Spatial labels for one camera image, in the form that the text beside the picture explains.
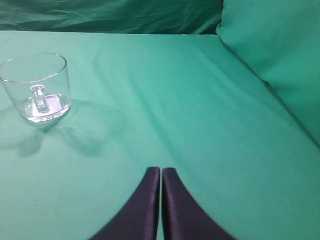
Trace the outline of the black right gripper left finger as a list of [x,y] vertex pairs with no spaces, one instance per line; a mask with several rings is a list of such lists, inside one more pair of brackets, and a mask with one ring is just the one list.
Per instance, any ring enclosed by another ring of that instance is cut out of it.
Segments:
[[146,169],[139,185],[118,213],[92,240],[155,240],[159,224],[159,167]]

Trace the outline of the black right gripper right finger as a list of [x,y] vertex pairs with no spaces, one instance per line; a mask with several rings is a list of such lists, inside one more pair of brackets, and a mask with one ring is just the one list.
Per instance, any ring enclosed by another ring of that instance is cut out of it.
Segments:
[[195,201],[173,167],[162,170],[161,217],[165,240],[233,240]]

